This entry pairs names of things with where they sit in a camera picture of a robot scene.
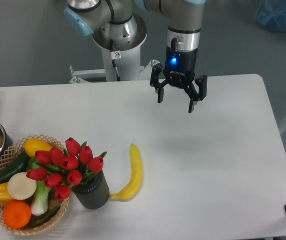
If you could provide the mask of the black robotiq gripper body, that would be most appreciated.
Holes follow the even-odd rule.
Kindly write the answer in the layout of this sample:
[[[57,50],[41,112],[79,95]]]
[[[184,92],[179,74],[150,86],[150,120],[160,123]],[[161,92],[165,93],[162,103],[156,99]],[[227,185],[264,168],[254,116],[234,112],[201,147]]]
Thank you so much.
[[[166,48],[164,76],[172,87],[188,89],[195,76],[198,49],[192,51],[172,51]]]

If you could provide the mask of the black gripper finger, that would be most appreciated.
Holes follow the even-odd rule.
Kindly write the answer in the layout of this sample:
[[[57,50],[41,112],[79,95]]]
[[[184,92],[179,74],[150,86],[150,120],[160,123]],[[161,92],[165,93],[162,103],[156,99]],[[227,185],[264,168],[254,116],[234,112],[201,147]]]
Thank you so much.
[[[207,76],[193,76],[183,81],[183,89],[189,96],[188,113],[192,113],[198,101],[202,101],[207,95]]]
[[[164,67],[157,63],[152,67],[151,77],[150,77],[150,86],[155,89],[155,93],[157,94],[157,103],[161,103],[164,98],[164,86],[168,83],[165,79],[162,82],[159,82],[159,75],[164,70]]]

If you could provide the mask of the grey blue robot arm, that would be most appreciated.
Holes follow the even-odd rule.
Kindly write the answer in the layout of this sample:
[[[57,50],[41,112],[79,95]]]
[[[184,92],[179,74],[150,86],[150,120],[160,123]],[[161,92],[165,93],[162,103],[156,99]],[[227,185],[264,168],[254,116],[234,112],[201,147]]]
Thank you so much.
[[[166,85],[183,89],[192,112],[207,94],[207,77],[195,75],[203,0],[69,0],[64,15],[80,35],[91,35],[101,48],[107,81],[131,81],[139,78],[141,45],[147,36],[134,6],[169,20],[165,62],[151,64],[150,86],[157,101],[162,102]]]

